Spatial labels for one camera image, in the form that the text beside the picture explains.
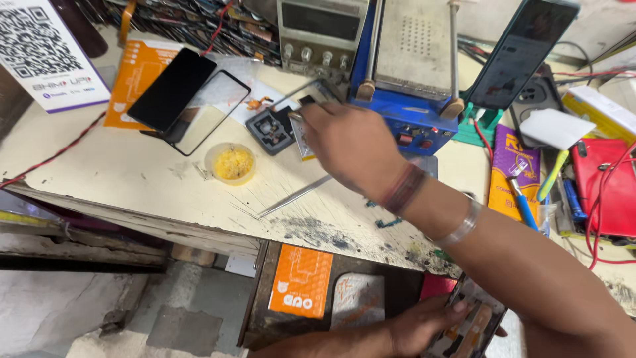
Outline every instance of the glass screen protector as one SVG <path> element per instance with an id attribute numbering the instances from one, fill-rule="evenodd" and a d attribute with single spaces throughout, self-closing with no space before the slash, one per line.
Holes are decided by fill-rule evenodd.
<path id="1" fill-rule="evenodd" d="M 249 95 L 251 89 L 220 70 L 199 90 L 163 139 L 189 156 Z"/>

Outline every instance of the orange box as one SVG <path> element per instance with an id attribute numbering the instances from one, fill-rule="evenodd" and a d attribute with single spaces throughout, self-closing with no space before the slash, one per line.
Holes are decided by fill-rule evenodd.
<path id="1" fill-rule="evenodd" d="M 126 41 L 117 80 L 106 110 L 104 127 L 152 131 L 126 112 L 183 48 L 179 43 L 155 40 Z"/>
<path id="2" fill-rule="evenodd" d="M 269 309 L 321 319 L 333 255 L 283 244 Z"/>

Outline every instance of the hand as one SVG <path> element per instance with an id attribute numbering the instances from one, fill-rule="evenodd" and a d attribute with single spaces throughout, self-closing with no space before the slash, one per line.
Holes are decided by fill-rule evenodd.
<path id="1" fill-rule="evenodd" d="M 393 357 L 415 357 L 435 334 L 461 323 L 470 309 L 465 301 L 444 307 L 449 295 L 426 299 L 387 321 Z"/>
<path id="2" fill-rule="evenodd" d="M 382 117 L 355 106 L 327 103 L 300 109 L 307 144 L 342 185 L 381 201 L 407 161 Z"/>

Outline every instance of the metal rod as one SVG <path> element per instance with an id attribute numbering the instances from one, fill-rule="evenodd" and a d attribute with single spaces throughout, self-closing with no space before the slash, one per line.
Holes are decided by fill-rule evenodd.
<path id="1" fill-rule="evenodd" d="M 269 214 L 275 212 L 276 210 L 282 208 L 283 206 L 296 201 L 299 197 L 301 197 L 301 196 L 307 194 L 308 192 L 318 188 L 319 186 L 321 186 L 325 182 L 329 181 L 330 179 L 331 179 L 331 175 L 326 175 L 326 176 L 316 180 L 315 182 L 307 185 L 306 187 L 304 187 L 304 188 L 300 189 L 299 191 L 295 192 L 294 194 L 291 194 L 290 196 L 286 197 L 285 199 L 283 199 L 283 200 L 279 201 L 278 203 L 270 206 L 264 212 L 262 212 L 260 215 L 258 215 L 258 218 L 264 218 L 267 215 L 269 215 Z"/>
<path id="2" fill-rule="evenodd" d="M 457 10 L 459 5 L 456 0 L 448 3 L 450 7 L 450 62 L 451 62 L 451 86 L 453 90 L 453 99 L 459 98 L 459 63 L 457 62 Z"/>
<path id="3" fill-rule="evenodd" d="M 366 61 L 365 80 L 373 80 L 373 70 L 375 69 L 375 53 L 378 48 L 378 38 L 380 37 L 380 17 L 382 17 L 382 4 L 384 0 L 377 0 L 375 4 L 375 18 L 373 19 L 373 31 L 371 32 L 371 45 L 369 46 L 369 59 Z"/>

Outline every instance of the qr code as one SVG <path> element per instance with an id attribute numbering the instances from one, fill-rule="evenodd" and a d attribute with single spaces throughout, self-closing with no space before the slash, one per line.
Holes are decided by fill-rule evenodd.
<path id="1" fill-rule="evenodd" d="M 0 10 L 0 56 L 21 78 L 83 69 L 40 6 Z"/>

